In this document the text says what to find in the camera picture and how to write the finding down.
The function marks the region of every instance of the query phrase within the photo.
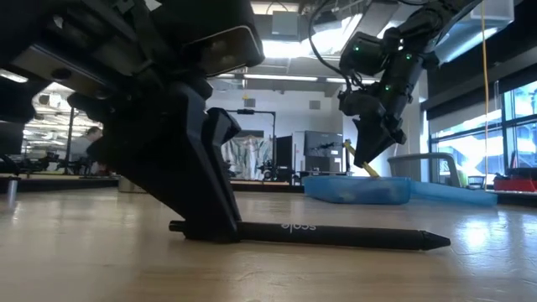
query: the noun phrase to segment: wooden tabletop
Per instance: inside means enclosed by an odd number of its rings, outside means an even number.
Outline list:
[[[284,181],[262,181],[262,180],[230,180],[234,185],[289,185]]]
[[[15,301],[536,301],[537,212],[341,206],[236,193],[245,221],[400,227],[448,236],[429,253],[185,241],[178,216],[116,190],[20,194],[0,206],[0,299]]]
[[[12,174],[0,174],[0,177],[9,177],[13,176]],[[44,174],[44,173],[35,173],[31,174],[29,177],[27,174],[21,174],[20,177],[23,180],[30,178],[31,180],[79,180],[79,175],[64,175],[64,174]]]

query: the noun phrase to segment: red object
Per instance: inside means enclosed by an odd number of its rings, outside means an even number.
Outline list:
[[[537,181],[533,180],[494,180],[494,190],[536,192]]]

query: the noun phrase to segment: chair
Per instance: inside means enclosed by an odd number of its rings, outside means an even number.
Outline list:
[[[394,156],[388,159],[389,167],[392,171],[392,176],[409,177],[412,180],[421,181],[421,168],[415,168],[412,165],[416,160],[445,160],[450,170],[450,181],[446,185],[461,187],[461,181],[456,170],[455,160],[453,155],[447,153],[428,153],[428,154],[409,154]]]

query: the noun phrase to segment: white wall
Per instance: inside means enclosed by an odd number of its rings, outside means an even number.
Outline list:
[[[215,91],[207,101],[207,108],[221,107],[227,110],[244,108],[243,96],[256,99],[256,111],[276,112],[276,137],[293,134],[296,131],[327,131],[331,125],[331,98],[324,92],[316,91]],[[320,110],[310,110],[310,101],[321,101]],[[233,114],[242,129],[264,130],[265,137],[272,136],[272,115],[253,116]]]

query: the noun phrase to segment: blue plastic bin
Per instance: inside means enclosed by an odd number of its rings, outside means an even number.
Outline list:
[[[311,176],[302,180],[306,195],[318,200],[355,205],[403,205],[410,200],[410,179]]]
[[[475,206],[495,206],[498,196],[482,190],[469,190],[449,185],[439,185],[412,181],[412,198],[439,201],[445,204],[467,204]]]

